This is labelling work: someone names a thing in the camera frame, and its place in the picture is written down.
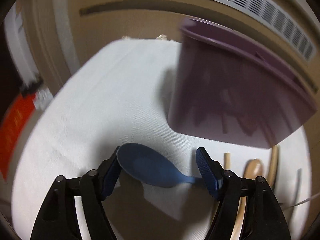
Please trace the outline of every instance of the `spoon handle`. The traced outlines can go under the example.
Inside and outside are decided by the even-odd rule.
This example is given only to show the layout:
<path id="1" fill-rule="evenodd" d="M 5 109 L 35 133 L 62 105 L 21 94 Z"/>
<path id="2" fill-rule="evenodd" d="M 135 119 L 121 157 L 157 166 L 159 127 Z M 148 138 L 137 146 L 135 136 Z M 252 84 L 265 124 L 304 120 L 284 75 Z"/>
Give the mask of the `spoon handle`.
<path id="1" fill-rule="evenodd" d="M 192 176 L 186 176 L 184 182 L 190 183 L 190 184 L 196 184 L 196 183 L 203 182 L 203 179 L 202 178 L 197 178 L 197 177 L 192 177 Z"/>

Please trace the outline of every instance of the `red object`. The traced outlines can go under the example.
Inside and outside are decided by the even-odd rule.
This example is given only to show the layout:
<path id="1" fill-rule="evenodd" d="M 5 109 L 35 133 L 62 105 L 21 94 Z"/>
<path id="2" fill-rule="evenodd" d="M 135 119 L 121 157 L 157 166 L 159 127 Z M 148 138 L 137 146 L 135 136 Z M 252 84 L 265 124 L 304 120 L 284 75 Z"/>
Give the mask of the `red object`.
<path id="1" fill-rule="evenodd" d="M 200 19 L 186 19 L 181 31 L 168 115 L 174 131 L 270 148 L 316 112 L 290 66 L 264 46 Z"/>
<path id="2" fill-rule="evenodd" d="M 18 95 L 7 110 L 0 128 L 0 171 L 7 178 L 10 159 L 19 135 L 35 109 L 35 94 L 25 98 Z"/>

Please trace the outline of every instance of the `white table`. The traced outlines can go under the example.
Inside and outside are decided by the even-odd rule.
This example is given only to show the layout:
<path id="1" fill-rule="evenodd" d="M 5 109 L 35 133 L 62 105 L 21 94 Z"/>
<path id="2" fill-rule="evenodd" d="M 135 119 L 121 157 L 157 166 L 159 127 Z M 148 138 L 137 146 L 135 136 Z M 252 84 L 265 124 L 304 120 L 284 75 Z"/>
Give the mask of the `white table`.
<path id="1" fill-rule="evenodd" d="M 82 176 L 127 142 L 147 145 L 186 175 L 199 175 L 194 153 L 205 147 L 223 164 L 231 153 L 231 169 L 242 176 L 246 162 L 259 158 L 268 170 L 270 150 L 178 134 L 166 122 L 180 44 L 160 40 L 115 41 L 91 58 L 63 87 L 34 128 L 18 165 L 12 218 L 16 232 L 29 239 L 42 201 L 56 176 Z M 279 202 L 291 203 L 296 174 L 302 168 L 298 200 L 310 196 L 308 143 L 301 127 L 280 143 L 276 184 Z M 204 239 L 212 199 L 206 189 L 181 184 L 157 188 L 120 176 L 104 202 L 118 239 Z M 298 206 L 290 231 L 298 239 L 309 204 Z M 90 239 L 76 198 L 80 231 Z"/>

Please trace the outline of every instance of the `wooden stick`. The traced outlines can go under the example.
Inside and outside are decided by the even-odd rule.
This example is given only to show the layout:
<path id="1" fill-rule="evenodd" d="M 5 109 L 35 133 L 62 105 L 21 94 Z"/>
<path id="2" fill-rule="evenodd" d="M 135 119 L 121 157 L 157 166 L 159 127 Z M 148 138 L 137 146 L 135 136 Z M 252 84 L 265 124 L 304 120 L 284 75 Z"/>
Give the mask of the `wooden stick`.
<path id="1" fill-rule="evenodd" d="M 279 157 L 279 146 L 275 145 L 272 147 L 271 150 L 271 157 L 269 163 L 269 172 L 267 175 L 267 182 L 269 186 L 272 188 L 277 174 L 277 167 L 278 167 L 278 157 Z"/>
<path id="2" fill-rule="evenodd" d="M 230 153 L 225 153 L 224 154 L 224 169 L 225 170 L 230 170 L 231 168 L 231 161 L 230 161 Z"/>
<path id="3" fill-rule="evenodd" d="M 255 179 L 257 176 L 263 175 L 263 165 L 259 159 L 251 160 L 245 170 L 244 178 Z M 238 240 L 241 234 L 242 224 L 244 220 L 246 197 L 241 197 L 239 202 L 238 214 L 236 217 L 235 226 L 233 227 L 232 235 L 230 240 Z"/>

